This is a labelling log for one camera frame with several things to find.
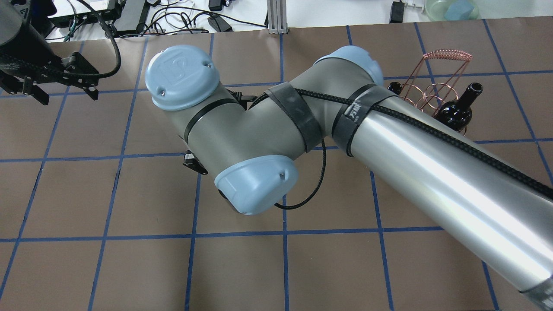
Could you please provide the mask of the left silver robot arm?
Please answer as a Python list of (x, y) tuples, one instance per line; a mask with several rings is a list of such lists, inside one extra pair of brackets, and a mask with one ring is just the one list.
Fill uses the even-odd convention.
[(97, 100), (97, 69), (75, 51), (61, 58), (56, 55), (44, 37), (31, 24), (31, 2), (14, 5), (1, 2), (1, 88), (8, 94), (31, 96), (42, 105), (49, 104), (50, 96), (39, 87), (41, 83), (61, 83), (83, 89), (92, 100)]

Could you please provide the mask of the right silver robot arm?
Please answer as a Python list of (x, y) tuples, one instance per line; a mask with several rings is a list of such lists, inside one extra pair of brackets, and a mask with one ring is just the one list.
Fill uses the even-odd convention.
[(387, 90), (364, 49), (339, 48), (251, 108), (191, 45), (154, 55), (145, 83), (238, 213), (274, 206), (298, 181), (294, 160), (331, 136), (527, 299), (552, 309), (551, 187)]

